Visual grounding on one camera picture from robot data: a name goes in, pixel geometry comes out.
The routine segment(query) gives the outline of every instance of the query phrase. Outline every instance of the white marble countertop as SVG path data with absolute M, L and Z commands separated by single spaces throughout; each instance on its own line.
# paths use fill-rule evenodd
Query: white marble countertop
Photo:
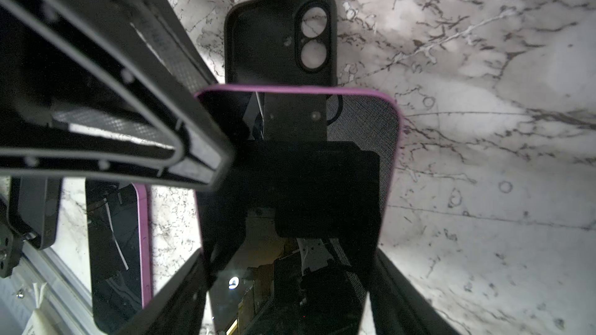
M 169 1 L 223 82 L 243 0 Z M 404 114 L 387 256 L 462 334 L 596 333 L 596 0 L 336 3 L 339 83 Z M 83 180 L 66 182 L 52 248 L 89 286 Z M 200 238 L 190 190 L 150 196 L 158 290 Z

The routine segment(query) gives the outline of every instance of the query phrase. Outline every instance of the white plastic bag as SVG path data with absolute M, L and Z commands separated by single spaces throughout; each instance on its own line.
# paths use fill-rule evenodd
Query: white plastic bag
M 35 309 L 25 326 L 23 335 L 58 335 L 40 309 L 46 285 L 47 283 L 42 283 L 40 287 L 37 283 L 34 283 Z

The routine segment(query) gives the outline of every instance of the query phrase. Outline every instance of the black phone case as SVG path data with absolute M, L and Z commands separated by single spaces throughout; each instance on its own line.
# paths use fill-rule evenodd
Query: black phone case
M 325 29 L 302 33 L 302 17 L 320 7 Z M 316 69 L 302 63 L 304 45 L 323 43 L 327 57 Z M 337 85 L 337 9 L 334 0 L 250 0 L 233 7 L 225 20 L 226 83 L 294 86 Z

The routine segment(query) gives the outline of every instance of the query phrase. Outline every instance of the pink phone frame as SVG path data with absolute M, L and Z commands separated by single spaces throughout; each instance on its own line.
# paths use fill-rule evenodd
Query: pink phone frame
M 141 263 L 141 303 L 143 308 L 153 297 L 151 283 L 151 249 L 149 234 L 149 207 L 147 202 L 147 187 L 145 184 L 133 182 L 137 192 L 137 211 L 139 223 L 139 261 Z
M 396 104 L 396 101 L 393 100 L 390 96 L 383 92 L 369 90 L 364 88 L 346 88 L 346 87 L 317 87 L 317 86 L 241 86 L 238 84 L 217 84 L 214 86 L 209 86 L 204 90 L 201 90 L 195 93 L 194 98 L 198 99 L 198 97 L 205 93 L 205 92 L 215 92 L 215 91 L 228 91 L 228 92 L 263 92 L 263 93 L 286 93 L 286 94 L 342 94 L 342 95 L 350 95 L 350 96 L 369 96 L 369 97 L 376 97 L 381 100 L 388 102 L 395 114 L 398 117 L 398 129 L 397 129 L 397 141 L 395 148 L 393 149 L 393 166 L 391 167 L 391 173 L 389 174 L 389 181 L 388 186 L 390 189 L 385 189 L 387 195 L 389 195 L 389 191 L 391 190 L 391 179 L 393 178 L 393 172 L 395 169 L 395 163 L 398 160 L 398 148 L 402 142 L 402 130 L 401 130 L 401 122 L 402 114 Z M 387 201 L 389 197 L 385 197 L 385 204 L 383 205 L 383 210 L 387 206 Z

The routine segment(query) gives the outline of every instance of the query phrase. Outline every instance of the bright light spot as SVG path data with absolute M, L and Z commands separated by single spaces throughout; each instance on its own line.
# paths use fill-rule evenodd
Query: bright light spot
M 234 290 L 236 287 L 238 287 L 238 284 L 240 283 L 240 280 L 238 279 L 238 277 L 232 277 L 230 278 L 228 284 L 228 288 L 230 290 Z

